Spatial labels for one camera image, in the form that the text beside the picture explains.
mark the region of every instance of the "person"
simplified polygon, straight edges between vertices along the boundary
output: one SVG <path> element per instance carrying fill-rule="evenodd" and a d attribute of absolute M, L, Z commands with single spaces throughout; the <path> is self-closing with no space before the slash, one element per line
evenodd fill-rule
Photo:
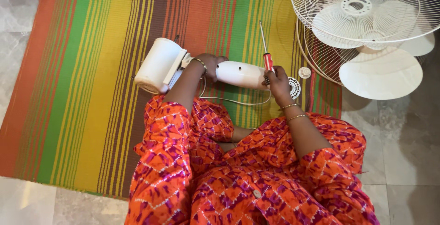
<path fill-rule="evenodd" d="M 281 66 L 265 71 L 285 117 L 256 130 L 225 107 L 194 98 L 226 57 L 191 60 L 165 96 L 145 107 L 145 134 L 126 224 L 379 224 L 354 175 L 365 137 L 339 119 L 305 113 Z M 226 153 L 217 142 L 237 141 Z"/>

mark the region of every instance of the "bracelet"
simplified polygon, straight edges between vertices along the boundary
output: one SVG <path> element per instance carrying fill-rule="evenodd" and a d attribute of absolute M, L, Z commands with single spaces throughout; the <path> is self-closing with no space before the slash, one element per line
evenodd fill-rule
<path fill-rule="evenodd" d="M 285 106 L 285 107 L 281 107 L 280 110 L 282 110 L 282 109 L 284 109 L 284 108 L 292 107 L 292 106 L 297 106 L 297 105 L 298 105 L 298 104 L 296 104 L 296 103 L 295 103 L 295 104 L 291 104 L 291 105 L 288 105 L 288 106 Z"/>
<path fill-rule="evenodd" d="M 299 118 L 299 117 L 307 117 L 307 115 L 297 115 L 297 116 L 291 117 L 287 120 L 287 122 L 289 122 L 290 120 L 292 120 L 294 118 Z"/>
<path fill-rule="evenodd" d="M 198 59 L 198 58 L 193 58 L 192 60 L 197 60 L 197 61 L 199 61 L 201 64 L 203 64 L 203 67 L 205 68 L 205 72 L 203 73 L 203 75 L 201 75 L 202 77 L 203 76 L 206 76 L 206 74 L 208 73 L 208 68 L 206 67 L 206 64 L 203 62 L 203 61 L 201 61 L 200 59 Z"/>

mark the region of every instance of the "orange printed kurta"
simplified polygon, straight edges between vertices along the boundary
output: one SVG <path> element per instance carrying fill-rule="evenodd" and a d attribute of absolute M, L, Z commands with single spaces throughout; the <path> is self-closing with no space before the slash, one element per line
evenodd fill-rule
<path fill-rule="evenodd" d="M 126 224 L 379 224 L 354 176 L 365 137 L 347 122 L 309 113 L 334 148 L 301 159 L 284 117 L 225 153 L 216 142 L 234 126 L 222 105 L 195 98 L 189 115 L 162 99 L 145 108 Z"/>

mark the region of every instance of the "floor tile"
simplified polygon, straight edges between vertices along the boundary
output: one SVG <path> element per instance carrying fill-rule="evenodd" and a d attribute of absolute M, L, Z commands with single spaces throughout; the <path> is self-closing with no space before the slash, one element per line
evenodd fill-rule
<path fill-rule="evenodd" d="M 343 88 L 341 118 L 360 130 L 366 138 L 362 165 L 365 173 L 357 175 L 362 184 L 385 184 L 377 101 L 362 98 Z"/>
<path fill-rule="evenodd" d="M 53 224 L 124 224 L 128 207 L 126 201 L 58 188 Z"/>
<path fill-rule="evenodd" d="M 378 101 L 387 184 L 440 185 L 440 63 L 410 95 Z"/>
<path fill-rule="evenodd" d="M 29 32 L 0 32 L 0 126 L 20 70 Z"/>
<path fill-rule="evenodd" d="M 0 177 L 0 224 L 50 225 L 56 187 Z"/>
<path fill-rule="evenodd" d="M 363 184 L 362 191 L 370 197 L 374 205 L 374 213 L 381 225 L 389 225 L 389 209 L 386 185 Z"/>
<path fill-rule="evenodd" d="M 30 32 L 39 0 L 0 0 L 0 32 Z"/>
<path fill-rule="evenodd" d="M 388 185 L 391 225 L 433 225 L 440 221 L 440 187 Z"/>

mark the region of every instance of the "pedestal fan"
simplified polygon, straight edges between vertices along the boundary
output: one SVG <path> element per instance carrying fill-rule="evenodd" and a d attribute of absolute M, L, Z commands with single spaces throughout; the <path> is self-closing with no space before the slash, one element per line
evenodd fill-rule
<path fill-rule="evenodd" d="M 292 0 L 304 51 L 325 78 L 371 99 L 412 92 L 423 73 L 415 56 L 434 47 L 440 0 Z"/>

